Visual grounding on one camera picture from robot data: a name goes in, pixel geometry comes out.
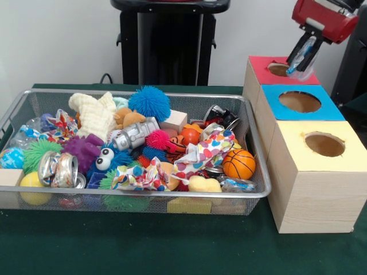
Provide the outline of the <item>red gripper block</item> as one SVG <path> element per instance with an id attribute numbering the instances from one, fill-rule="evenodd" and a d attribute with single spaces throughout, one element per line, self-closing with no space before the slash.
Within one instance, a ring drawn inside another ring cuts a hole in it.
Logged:
<path id="1" fill-rule="evenodd" d="M 359 1 L 297 1 L 292 19 L 303 28 L 316 33 L 316 36 L 306 30 L 288 56 L 287 64 L 290 66 L 297 55 L 296 70 L 304 72 L 324 40 L 335 44 L 346 40 L 357 26 L 357 9 Z"/>

